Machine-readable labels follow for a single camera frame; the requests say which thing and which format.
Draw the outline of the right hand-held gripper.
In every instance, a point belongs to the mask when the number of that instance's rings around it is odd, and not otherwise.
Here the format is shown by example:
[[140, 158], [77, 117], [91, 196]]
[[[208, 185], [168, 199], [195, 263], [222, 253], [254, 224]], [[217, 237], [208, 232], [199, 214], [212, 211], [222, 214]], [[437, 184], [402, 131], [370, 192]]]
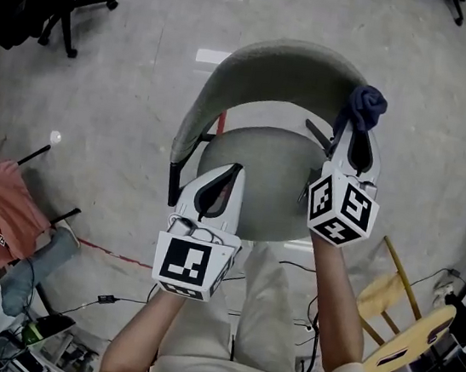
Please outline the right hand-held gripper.
[[[320, 178], [308, 187], [308, 228], [339, 248], [369, 238], [380, 209], [356, 181], [344, 175], [354, 173], [348, 161], [353, 133], [353, 125], [347, 122], [334, 134], [331, 162], [324, 163]], [[359, 178], [375, 186], [381, 172], [381, 151], [374, 132], [370, 130], [367, 136], [371, 166]]]

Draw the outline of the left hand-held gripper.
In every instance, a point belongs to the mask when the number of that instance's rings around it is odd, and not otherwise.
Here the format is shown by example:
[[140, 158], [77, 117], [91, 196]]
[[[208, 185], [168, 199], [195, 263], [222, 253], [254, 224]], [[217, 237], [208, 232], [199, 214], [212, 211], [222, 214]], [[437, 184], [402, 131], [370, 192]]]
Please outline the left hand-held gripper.
[[187, 183], [168, 230], [158, 236], [152, 278], [159, 288], [206, 302], [216, 293], [241, 248], [241, 239], [230, 233], [238, 229], [245, 175], [240, 163], [232, 163]]

